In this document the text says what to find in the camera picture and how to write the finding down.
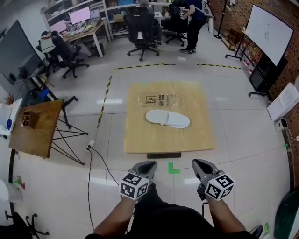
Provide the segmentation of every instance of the light wood tabletop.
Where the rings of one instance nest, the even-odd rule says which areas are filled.
[[[12,131],[9,147],[16,151],[49,158],[55,127],[63,105],[63,100],[55,100],[20,109]],[[21,126],[25,111],[38,115],[34,129]]]
[[[72,42],[72,41],[78,40],[78,39],[80,39],[82,37],[85,37],[85,36],[88,36],[88,35],[92,35],[97,30],[99,30],[99,28],[101,26],[104,25],[104,23],[105,23],[104,21],[105,20],[99,20],[98,24],[95,27],[93,27],[91,30],[89,30],[88,32],[82,32],[82,33],[76,34],[76,35],[71,36],[71,37],[64,37],[64,41],[70,41],[70,42]]]
[[[173,94],[180,98],[181,107],[140,105],[145,95]],[[204,92],[198,82],[133,83],[129,88],[126,136],[127,153],[174,153],[214,148],[214,135]],[[145,114],[153,109],[178,112],[190,119],[184,129],[152,124]]]

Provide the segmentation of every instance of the white marker cube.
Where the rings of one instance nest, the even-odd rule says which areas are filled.
[[[150,180],[127,172],[120,180],[119,193],[137,200],[148,191]]]
[[[219,177],[213,178],[208,182],[205,194],[219,201],[230,194],[234,185],[235,182],[231,176],[222,174]]]

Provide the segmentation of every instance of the electrical socket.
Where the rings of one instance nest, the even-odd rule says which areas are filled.
[[[88,146],[90,146],[90,147],[92,147],[94,145],[94,140],[90,140],[90,142],[89,142],[89,144],[86,146],[86,151],[89,151],[89,147]]]

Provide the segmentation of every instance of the pink monitor screen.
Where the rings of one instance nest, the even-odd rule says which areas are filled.
[[[64,20],[59,21],[58,23],[55,23],[54,25],[50,26],[51,31],[62,32],[66,29],[67,29],[67,27],[66,27],[66,24],[65,24]]]
[[[90,10],[89,7],[85,7],[76,12],[70,13],[71,23],[76,24],[78,22],[90,19]]]

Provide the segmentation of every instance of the black pole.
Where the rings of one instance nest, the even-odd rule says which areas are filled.
[[[223,23],[223,19],[224,19],[224,14],[225,14],[225,8],[226,8],[226,4],[227,3],[228,3],[228,0],[225,0],[224,1],[224,8],[223,8],[223,11],[222,11],[222,17],[221,17],[221,21],[220,21],[220,26],[218,28],[218,34],[214,35],[214,37],[216,37],[218,39],[221,39],[221,36],[219,36],[219,34],[220,34],[221,27],[222,27],[222,23]]]

